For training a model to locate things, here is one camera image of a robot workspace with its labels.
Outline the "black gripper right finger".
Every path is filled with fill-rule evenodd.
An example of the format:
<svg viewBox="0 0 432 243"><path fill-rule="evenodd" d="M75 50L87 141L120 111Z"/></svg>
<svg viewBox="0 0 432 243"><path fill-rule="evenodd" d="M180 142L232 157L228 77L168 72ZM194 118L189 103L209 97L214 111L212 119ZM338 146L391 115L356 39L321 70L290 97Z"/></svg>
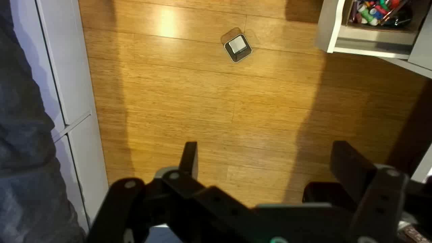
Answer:
<svg viewBox="0 0 432 243"><path fill-rule="evenodd" d="M359 203L376 168L345 141L336 141L330 151L330 172L347 195Z"/></svg>

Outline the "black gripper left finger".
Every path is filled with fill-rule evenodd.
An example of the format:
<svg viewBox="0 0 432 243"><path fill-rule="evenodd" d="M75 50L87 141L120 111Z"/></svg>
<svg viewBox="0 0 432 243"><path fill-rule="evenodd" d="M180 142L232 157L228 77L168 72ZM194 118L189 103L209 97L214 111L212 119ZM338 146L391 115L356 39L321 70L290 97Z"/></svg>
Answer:
<svg viewBox="0 0 432 243"><path fill-rule="evenodd" d="M178 169L195 178L198 174L198 146L195 142L186 142Z"/></svg>

